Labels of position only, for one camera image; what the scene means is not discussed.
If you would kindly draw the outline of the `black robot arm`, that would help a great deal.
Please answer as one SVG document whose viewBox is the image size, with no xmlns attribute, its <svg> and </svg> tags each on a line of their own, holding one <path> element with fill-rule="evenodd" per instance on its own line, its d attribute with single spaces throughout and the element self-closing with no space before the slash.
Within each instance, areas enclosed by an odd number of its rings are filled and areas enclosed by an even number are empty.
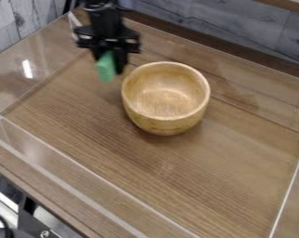
<svg viewBox="0 0 299 238">
<path fill-rule="evenodd" d="M 75 28 L 77 46 L 92 51 L 99 70 L 117 75 L 129 64 L 129 55 L 139 54 L 141 34 L 131 29 L 123 19 L 119 0 L 87 0 L 83 8 L 91 23 Z"/>
</svg>

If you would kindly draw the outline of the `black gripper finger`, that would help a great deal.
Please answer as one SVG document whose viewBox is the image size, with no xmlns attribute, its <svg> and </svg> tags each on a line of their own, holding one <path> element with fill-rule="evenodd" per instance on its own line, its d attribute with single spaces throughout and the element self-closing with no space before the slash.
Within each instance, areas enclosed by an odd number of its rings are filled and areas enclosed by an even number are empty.
<svg viewBox="0 0 299 238">
<path fill-rule="evenodd" d="M 116 73 L 121 74 L 124 72 L 124 67 L 129 63 L 128 52 L 124 49 L 115 50 L 115 68 Z"/>
<path fill-rule="evenodd" d="M 105 53 L 107 49 L 104 47 L 93 47 L 91 51 L 92 51 L 95 60 L 99 60 L 103 54 Z"/>
</svg>

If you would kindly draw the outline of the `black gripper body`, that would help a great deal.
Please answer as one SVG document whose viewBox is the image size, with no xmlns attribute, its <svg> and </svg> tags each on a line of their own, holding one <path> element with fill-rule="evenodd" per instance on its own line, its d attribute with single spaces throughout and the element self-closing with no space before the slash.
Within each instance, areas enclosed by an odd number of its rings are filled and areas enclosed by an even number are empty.
<svg viewBox="0 0 299 238">
<path fill-rule="evenodd" d="M 120 47 L 128 53 L 140 52 L 140 33 L 124 24 L 119 6 L 85 6 L 89 25 L 75 28 L 79 47 L 109 50 Z"/>
</svg>

